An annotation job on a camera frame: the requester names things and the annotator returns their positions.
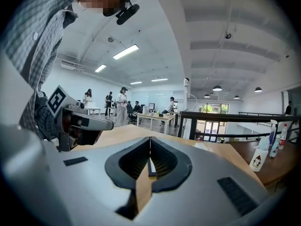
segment green tree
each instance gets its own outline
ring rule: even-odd
[[[222,104],[221,114],[228,114],[228,105],[223,105]]]
[[[211,105],[204,105],[204,107],[203,107],[203,112],[204,113],[209,113],[209,112],[212,112],[212,111],[213,111],[213,109],[212,109]]]

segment computer monitor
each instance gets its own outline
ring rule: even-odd
[[[149,109],[150,109],[150,110],[154,110],[154,109],[155,109],[155,103],[150,103]]]

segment white ceiling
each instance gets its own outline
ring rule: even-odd
[[[210,93],[220,85],[220,93],[229,94],[226,99],[243,97],[250,83],[296,44],[273,0],[181,2],[190,34],[192,93]],[[227,30],[232,35],[228,40]]]
[[[151,80],[157,77],[169,79],[159,83],[162,85],[182,84],[185,46],[180,45],[179,29],[174,29],[176,13],[172,21],[170,8],[166,8],[171,3],[131,1],[140,10],[121,26],[114,16],[104,17],[74,4],[79,18],[65,30],[58,58],[76,63],[79,71],[127,86],[143,82],[133,88],[153,85]],[[191,93],[210,93],[214,85],[220,85],[222,93],[228,94],[225,99],[243,98],[250,83],[297,44],[293,29],[273,0],[179,0],[179,4],[185,14],[182,30],[189,31],[186,55],[191,57]],[[225,31],[231,39],[224,38]],[[110,36],[113,43],[107,41]],[[112,58],[133,44],[138,51],[117,61]],[[107,68],[95,73],[101,64]]]
[[[65,29],[58,59],[72,62],[80,72],[133,88],[152,85],[151,80],[158,77],[168,78],[168,83],[182,83],[179,50],[160,4],[157,0],[131,2],[139,4],[140,10],[123,25],[116,24],[115,16],[104,17],[74,3],[73,9],[79,17]],[[115,40],[113,43],[108,42],[110,36]],[[139,50],[119,60],[113,59],[134,44]],[[102,64],[107,67],[95,73]],[[130,85],[136,81],[143,83]]]

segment railing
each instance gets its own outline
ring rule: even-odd
[[[181,112],[181,121],[180,127],[178,131],[178,137],[182,136],[183,131],[183,123],[184,119],[191,119],[191,127],[190,127],[190,140],[194,140],[195,136],[211,136],[211,137],[263,137],[268,136],[269,133],[262,133],[262,134],[212,134],[212,133],[203,133],[203,132],[196,132],[197,130],[197,123],[198,120],[202,121],[218,121],[218,122],[269,122],[270,120],[276,120],[277,122],[282,121],[298,121],[299,125],[301,123],[301,116],[283,116],[277,115],[275,116],[269,114],[270,116],[262,116],[262,115],[234,115],[234,114],[213,114],[213,113],[199,113],[199,112]],[[298,130],[299,128],[289,129],[287,132]],[[276,134],[280,134],[281,131],[275,133],[274,139],[276,138]]]
[[[271,116],[283,116],[282,114],[268,114],[268,113],[252,113],[252,112],[238,112],[239,115],[256,115],[256,116],[260,116],[260,115],[271,115]],[[271,127],[272,126],[272,123],[269,121],[269,122],[266,122],[266,123],[258,123],[257,122],[257,125],[262,125],[262,126],[269,126]]]

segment plaid shirt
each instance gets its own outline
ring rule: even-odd
[[[23,0],[1,37],[7,56],[34,90],[20,124],[41,138],[52,139],[57,136],[54,118],[45,107],[47,99],[40,88],[50,74],[62,41],[63,29],[77,18],[71,7],[74,1]],[[39,105],[36,121],[35,105]]]

